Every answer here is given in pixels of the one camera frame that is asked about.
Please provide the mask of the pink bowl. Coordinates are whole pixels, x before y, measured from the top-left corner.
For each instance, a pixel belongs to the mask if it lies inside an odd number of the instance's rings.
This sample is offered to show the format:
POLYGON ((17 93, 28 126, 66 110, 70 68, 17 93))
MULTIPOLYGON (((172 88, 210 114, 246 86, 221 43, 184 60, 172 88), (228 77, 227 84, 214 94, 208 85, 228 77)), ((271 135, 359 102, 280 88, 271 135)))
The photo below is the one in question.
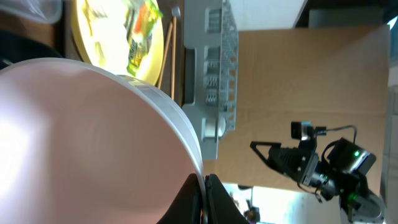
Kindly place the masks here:
POLYGON ((65 58, 1 70, 2 223, 156 223, 197 135, 165 93, 65 58))

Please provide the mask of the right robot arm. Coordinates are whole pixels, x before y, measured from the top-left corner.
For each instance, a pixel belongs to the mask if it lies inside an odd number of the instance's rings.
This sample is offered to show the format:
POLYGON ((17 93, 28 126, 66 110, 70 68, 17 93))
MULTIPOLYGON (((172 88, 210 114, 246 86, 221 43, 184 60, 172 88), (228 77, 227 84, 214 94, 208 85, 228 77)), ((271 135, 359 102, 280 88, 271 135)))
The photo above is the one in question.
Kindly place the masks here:
POLYGON ((299 147, 282 147, 278 142, 253 141, 250 148, 270 169, 289 177, 299 188, 311 187, 321 203, 339 198, 348 223, 383 223, 385 205, 369 189, 366 174, 376 156, 351 141, 341 138, 329 143, 318 155, 312 142, 299 147))

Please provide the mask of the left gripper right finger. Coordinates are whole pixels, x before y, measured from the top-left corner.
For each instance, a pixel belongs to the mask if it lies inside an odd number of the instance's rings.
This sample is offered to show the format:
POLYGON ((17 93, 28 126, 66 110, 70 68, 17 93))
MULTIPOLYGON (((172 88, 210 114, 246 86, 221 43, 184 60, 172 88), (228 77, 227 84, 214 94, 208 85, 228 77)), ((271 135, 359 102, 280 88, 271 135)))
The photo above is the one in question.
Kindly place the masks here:
POLYGON ((209 224, 248 224, 215 174, 205 178, 209 224))

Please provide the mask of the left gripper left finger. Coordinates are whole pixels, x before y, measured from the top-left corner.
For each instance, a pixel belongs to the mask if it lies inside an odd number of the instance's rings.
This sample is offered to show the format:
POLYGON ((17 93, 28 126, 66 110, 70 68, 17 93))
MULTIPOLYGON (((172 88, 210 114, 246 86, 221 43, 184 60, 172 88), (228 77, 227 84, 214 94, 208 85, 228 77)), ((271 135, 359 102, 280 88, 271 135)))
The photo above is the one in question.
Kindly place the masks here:
POLYGON ((190 174, 157 224, 201 223, 202 196, 196 174, 190 174))

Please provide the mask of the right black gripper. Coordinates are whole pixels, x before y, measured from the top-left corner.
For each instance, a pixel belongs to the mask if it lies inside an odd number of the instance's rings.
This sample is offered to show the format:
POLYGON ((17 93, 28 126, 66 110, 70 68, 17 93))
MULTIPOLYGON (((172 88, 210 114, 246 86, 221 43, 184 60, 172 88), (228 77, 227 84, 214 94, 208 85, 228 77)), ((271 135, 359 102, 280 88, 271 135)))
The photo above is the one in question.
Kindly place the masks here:
POLYGON ((315 138, 300 141, 298 147, 293 148, 264 141, 251 141, 249 147, 268 168, 287 175, 298 184, 310 185, 319 161, 315 138))

